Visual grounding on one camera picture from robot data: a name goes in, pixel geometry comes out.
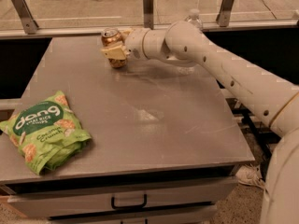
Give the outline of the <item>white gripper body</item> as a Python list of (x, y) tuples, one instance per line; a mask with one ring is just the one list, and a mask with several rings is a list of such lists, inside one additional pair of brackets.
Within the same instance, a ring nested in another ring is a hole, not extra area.
[(129, 59), (147, 60), (147, 56), (145, 55), (143, 48), (143, 42), (149, 31), (150, 28), (137, 28), (125, 38), (125, 47), (128, 51)]

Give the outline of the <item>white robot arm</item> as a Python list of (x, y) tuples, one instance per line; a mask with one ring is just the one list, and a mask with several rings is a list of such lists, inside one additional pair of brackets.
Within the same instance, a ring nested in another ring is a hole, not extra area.
[(166, 29), (106, 28), (108, 59), (155, 59), (199, 64), (280, 137), (265, 181), (260, 224), (299, 224), (299, 88), (210, 41), (199, 27), (178, 21)]

